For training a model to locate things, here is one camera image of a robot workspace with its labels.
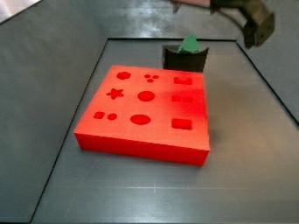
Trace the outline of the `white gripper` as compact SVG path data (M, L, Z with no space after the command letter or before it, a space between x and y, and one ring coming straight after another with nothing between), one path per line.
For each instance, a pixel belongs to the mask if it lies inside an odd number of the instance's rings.
M183 4L192 7L210 10L211 13L218 12L227 17L239 27L244 38L244 47L250 49L252 46L262 46L275 31L276 16L267 8L264 0L170 0L172 3L172 11L178 12ZM227 15L222 9L238 9L246 24L239 22Z

